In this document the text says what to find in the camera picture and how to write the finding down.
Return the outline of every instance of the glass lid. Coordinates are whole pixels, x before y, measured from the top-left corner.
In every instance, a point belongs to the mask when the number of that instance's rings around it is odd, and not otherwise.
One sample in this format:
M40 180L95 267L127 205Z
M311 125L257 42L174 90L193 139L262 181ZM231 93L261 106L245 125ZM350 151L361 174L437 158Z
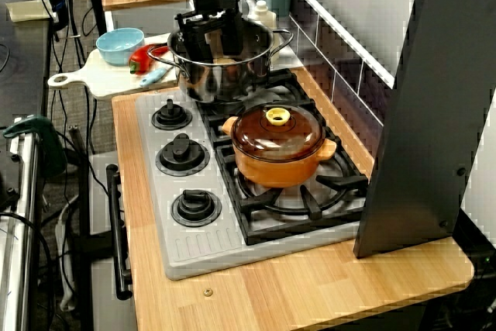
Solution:
M325 132L308 110L263 104L244 112L234 123L232 141L249 157L269 162L299 160L317 151Z

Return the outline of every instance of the white bottle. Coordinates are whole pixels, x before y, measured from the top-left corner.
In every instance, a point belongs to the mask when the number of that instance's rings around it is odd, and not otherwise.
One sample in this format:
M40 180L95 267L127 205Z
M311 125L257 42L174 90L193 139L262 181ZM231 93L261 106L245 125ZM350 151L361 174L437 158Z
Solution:
M255 9L248 15L248 19L255 22L260 22L262 25L268 27L271 30L277 28L277 16L274 12L269 11L267 3L264 0L259 0ZM279 34L274 34L274 45L271 50L278 47L281 44L279 40ZM270 62L272 64L279 58L279 52L272 56Z

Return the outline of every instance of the black stove knob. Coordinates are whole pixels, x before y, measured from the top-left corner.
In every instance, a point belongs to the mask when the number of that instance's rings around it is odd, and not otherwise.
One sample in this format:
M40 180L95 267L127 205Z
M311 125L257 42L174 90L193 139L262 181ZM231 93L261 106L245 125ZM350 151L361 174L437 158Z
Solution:
M177 135L160 151L160 163L172 171L191 170L205 159L205 148L190 140L187 134Z
M172 156L175 160L180 161L188 157L190 150L189 142L190 140L188 135L184 133L176 136L176 138L172 142Z
M215 211L215 203L206 191L185 190L180 197L177 212L189 221L201 221L210 217Z
M172 126L186 120L187 114L184 108L174 104L169 98L167 104L160 108L157 113L157 121L162 125Z

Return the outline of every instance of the red pepper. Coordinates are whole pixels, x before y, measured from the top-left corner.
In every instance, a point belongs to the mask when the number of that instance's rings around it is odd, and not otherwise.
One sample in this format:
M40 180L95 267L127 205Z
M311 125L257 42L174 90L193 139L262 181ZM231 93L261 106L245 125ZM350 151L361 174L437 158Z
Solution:
M156 46L157 44L148 44L144 47L138 48L129 58L129 68L131 69L131 74L143 75L148 72L150 68L150 64L153 62L153 59L148 56L148 50L151 47ZM164 53L169 51L169 47L161 47L157 48L153 51L153 54L156 56L161 56Z

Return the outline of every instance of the floor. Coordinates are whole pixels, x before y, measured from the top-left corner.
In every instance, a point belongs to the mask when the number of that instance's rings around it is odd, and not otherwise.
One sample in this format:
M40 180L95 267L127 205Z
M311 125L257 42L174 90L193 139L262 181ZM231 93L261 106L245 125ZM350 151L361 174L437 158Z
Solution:
M81 34L81 43L83 44L84 48L84 53L85 56L89 55L89 53L95 48L95 42L98 38L98 32L96 29L93 30L92 33L90 33L89 36L85 37L82 35L81 31L81 21L83 19L84 14L91 8L91 3L87 0L74 0L74 19L76 21L77 29L78 32ZM85 23L84 23L84 30L87 33L91 27L95 24L95 18L93 16L93 12L89 12ZM59 37L64 37L65 36L65 29L59 31ZM54 44L54 49L55 52L59 58L59 60L62 57L62 51L64 48L64 40L61 40L59 43ZM62 68L64 72L71 72L71 71L76 71L79 69L78 65L78 59L76 56L75 52L75 46L74 46L74 41L72 39L68 40L67 43L67 49L65 52L64 56L64 61L62 63ZM50 66L50 76L53 74L58 73L58 66L55 58L51 58L51 66ZM64 132L64 111L62 109L62 105L60 102L60 96L63 99L64 103L64 108L67 113L67 125L66 129L68 129L70 126L78 126L81 130L81 135L82 138L86 138L86 98L84 94L84 89L83 88L69 88L67 90L62 90L60 93L57 91L55 92L55 96L53 96L53 91L50 90L49 92L49 100L48 100L48 108L47 108L47 113L48 116L50 116L50 112L52 112L52 98L55 97L53 101L53 114L52 114L52 121L55 126L55 128L60 131ZM110 102L98 102L97 105L97 114L96 114L96 119L95 119L95 124L93 126L92 130L92 139L93 139L93 144L95 146L95 152L96 153L105 153L108 151L113 151L115 150L115 133L114 133L114 127L113 127L113 119L112 119L112 107L110 105ZM90 96L90 116L93 110L93 99ZM46 183L46 186L44 188L44 195L46 196L47 201L50 203L50 210L47 212L43 213L43 219L46 219L50 215L53 215L55 212L60 211L64 205L66 204L66 198L64 196L64 189L65 195L68 198L72 198L77 192L78 192L78 179L76 175L74 174L74 168L69 166L68 168L68 174L67 174L67 187L65 188L66 184L66 178L64 175L59 176L58 178L55 178L53 180L50 180ZM52 258L56 256L57 252L57 245L56 245L56 240L55 240L55 225L57 224L57 219L54 219L53 221L50 221L46 226L43 227L43 235L45 236L49 247L50 247L50 252ZM78 214L74 213L73 219L72 219L72 226L73 230L77 233L78 232ZM46 283L46 260L44 255L40 255L40 272L39 272L39 304L40 305L45 305L46 304L46 288L47 288L47 283ZM64 322L59 318L56 317L53 325L52 325L52 330L53 331L58 331L58 330L66 330L68 329L67 326L69 326L69 329L72 331L76 331L81 329L79 320L78 320L78 313L73 312L71 313L62 313L62 311L59 308L60 305L60 300L62 299L62 280L60 276L60 270L59 266L57 264L56 268L56 294L57 294L57 314L64 319L64 321L67 323L64 327ZM35 329L36 330L46 330L46 313L45 309L42 308L42 306L38 306L38 311L37 311L37 317L35 321Z

